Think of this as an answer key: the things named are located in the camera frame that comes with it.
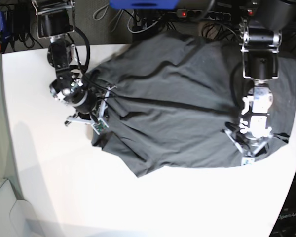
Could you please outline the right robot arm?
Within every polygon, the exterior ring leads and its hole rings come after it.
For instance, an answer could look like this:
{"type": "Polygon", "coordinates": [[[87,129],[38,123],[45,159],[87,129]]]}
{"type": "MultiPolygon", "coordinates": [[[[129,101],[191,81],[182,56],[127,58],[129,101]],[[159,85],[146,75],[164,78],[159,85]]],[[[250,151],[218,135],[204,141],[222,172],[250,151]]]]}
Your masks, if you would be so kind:
{"type": "Polygon", "coordinates": [[[73,32],[84,35],[75,25],[75,1],[34,0],[32,5],[36,12],[38,38],[50,40],[47,60],[56,74],[56,79],[49,86],[50,93],[55,100],[76,110],[65,124],[81,122],[106,126],[106,101],[97,99],[93,91],[97,85],[85,76],[90,61],[90,44],[85,41],[87,57],[83,65],[75,43],[66,40],[73,32]]]}

